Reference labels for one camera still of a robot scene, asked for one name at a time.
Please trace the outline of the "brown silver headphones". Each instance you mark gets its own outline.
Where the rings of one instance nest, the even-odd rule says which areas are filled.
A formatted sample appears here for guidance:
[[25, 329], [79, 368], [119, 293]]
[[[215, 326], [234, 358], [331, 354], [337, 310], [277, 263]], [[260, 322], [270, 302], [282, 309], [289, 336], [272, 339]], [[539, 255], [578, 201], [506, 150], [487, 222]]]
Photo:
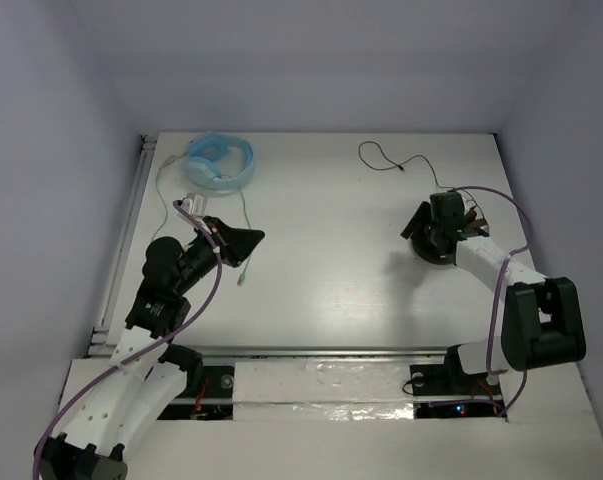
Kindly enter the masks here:
[[459, 242], [488, 236], [487, 220], [477, 215], [476, 205], [467, 208], [458, 192], [431, 195], [401, 232], [414, 252], [434, 265], [455, 264]]

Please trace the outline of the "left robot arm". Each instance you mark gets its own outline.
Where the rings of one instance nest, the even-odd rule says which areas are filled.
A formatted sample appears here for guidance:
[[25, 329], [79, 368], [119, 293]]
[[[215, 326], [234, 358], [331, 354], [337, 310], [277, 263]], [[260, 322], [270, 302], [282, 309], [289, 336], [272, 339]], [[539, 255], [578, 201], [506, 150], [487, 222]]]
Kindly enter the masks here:
[[196, 237], [146, 249], [143, 280], [107, 369], [59, 411], [34, 450], [36, 479], [124, 479], [128, 458], [168, 404], [203, 382], [199, 352], [174, 344], [197, 319], [187, 292], [208, 273], [237, 268], [264, 239], [217, 217], [194, 220]]

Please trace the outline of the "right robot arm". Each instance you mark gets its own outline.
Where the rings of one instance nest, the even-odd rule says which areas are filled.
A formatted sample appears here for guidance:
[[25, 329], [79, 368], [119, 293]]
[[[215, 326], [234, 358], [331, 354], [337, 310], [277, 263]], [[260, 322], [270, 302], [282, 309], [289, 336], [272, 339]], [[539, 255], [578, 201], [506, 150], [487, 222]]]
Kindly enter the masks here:
[[442, 378], [464, 393], [479, 375], [499, 376], [576, 363], [587, 346], [576, 285], [548, 277], [516, 260], [487, 231], [487, 223], [450, 190], [422, 202], [401, 233], [428, 263], [454, 266], [493, 294], [488, 337], [450, 347]]

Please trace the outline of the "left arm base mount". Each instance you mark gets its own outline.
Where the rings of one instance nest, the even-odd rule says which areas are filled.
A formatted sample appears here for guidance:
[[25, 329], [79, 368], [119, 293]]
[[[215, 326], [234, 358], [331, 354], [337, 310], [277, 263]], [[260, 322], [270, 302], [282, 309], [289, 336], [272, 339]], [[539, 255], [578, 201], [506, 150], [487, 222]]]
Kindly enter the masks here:
[[232, 364], [207, 364], [199, 352], [178, 345], [169, 346], [159, 362], [177, 365], [186, 374], [185, 389], [162, 411], [159, 420], [233, 419]]

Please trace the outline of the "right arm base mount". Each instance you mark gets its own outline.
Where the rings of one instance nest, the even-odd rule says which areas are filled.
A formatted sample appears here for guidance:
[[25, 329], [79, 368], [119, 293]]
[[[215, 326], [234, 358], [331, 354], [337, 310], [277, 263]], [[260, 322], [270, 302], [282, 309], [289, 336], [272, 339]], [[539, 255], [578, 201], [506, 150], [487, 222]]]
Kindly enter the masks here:
[[417, 419], [506, 418], [499, 382], [488, 383], [488, 374], [467, 373], [460, 346], [449, 347], [441, 363], [410, 367], [402, 392], [415, 401]]

